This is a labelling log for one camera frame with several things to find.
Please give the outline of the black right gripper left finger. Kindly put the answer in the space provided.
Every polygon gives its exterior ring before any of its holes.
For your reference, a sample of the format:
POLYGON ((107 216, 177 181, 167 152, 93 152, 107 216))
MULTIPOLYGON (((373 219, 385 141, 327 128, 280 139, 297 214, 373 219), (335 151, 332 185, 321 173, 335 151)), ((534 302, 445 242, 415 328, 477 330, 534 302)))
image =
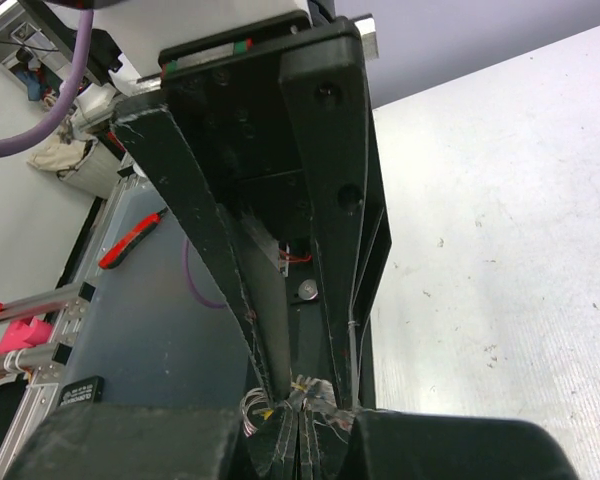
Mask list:
POLYGON ((239 412, 76 403, 58 408, 8 479, 294 479, 295 453, 246 438, 239 412))

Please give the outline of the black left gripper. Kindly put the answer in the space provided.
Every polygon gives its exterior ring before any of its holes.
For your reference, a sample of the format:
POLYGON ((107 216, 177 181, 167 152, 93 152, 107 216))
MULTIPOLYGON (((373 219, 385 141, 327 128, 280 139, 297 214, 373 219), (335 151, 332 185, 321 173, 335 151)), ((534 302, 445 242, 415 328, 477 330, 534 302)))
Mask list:
POLYGON ((158 61, 169 108, 119 104, 117 139, 211 273, 272 402, 291 390, 285 279, 229 211, 279 241, 311 232, 336 401, 356 407, 362 332, 391 247, 358 29, 293 12, 158 61))

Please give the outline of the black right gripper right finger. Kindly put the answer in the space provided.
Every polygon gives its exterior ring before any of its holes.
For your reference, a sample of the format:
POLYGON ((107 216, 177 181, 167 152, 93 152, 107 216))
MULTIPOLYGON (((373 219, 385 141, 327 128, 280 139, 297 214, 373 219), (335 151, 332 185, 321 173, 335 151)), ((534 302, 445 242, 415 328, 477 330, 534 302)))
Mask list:
POLYGON ((348 442, 301 450, 301 479, 576 479, 558 442, 520 420, 363 410, 348 442))

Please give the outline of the steel key organiser ring disc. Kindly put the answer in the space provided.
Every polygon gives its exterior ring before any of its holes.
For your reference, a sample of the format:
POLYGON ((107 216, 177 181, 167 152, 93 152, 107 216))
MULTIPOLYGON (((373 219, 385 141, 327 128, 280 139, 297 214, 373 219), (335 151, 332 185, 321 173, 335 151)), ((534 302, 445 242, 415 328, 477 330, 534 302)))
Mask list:
MULTIPOLYGON (((310 411, 319 426, 329 427, 344 440, 353 427, 355 414, 337 407, 332 384, 324 379, 298 375, 291 382, 289 397, 281 403, 295 411, 310 411)), ((273 416, 274 407, 269 404, 262 387, 248 390, 239 406, 242 430, 246 437, 254 435, 273 416)))

